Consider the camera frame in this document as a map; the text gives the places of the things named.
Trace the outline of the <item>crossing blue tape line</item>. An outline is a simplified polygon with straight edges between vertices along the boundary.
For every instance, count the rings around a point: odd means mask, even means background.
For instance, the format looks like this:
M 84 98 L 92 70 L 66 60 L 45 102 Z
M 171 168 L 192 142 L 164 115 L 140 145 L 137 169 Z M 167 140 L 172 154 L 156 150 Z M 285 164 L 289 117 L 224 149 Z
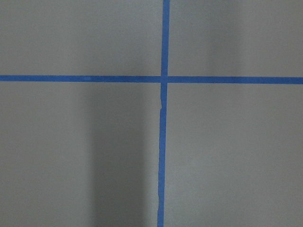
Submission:
M 104 82 L 104 83 L 203 83 L 301 85 L 302 77 L 213 77 L 213 76 L 68 76 L 1 75 L 1 81 L 17 82 Z

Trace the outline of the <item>long blue tape line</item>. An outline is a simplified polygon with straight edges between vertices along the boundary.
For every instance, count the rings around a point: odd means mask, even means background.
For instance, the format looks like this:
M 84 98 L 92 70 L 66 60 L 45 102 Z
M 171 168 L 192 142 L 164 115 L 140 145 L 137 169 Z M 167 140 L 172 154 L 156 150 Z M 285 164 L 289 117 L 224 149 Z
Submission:
M 166 164 L 166 123 L 169 64 L 169 15 L 170 1 L 164 0 L 162 6 L 162 43 L 160 75 L 160 126 L 159 126 L 159 166 L 158 166 L 158 211 L 157 227 L 164 226 L 165 207 L 165 164 Z

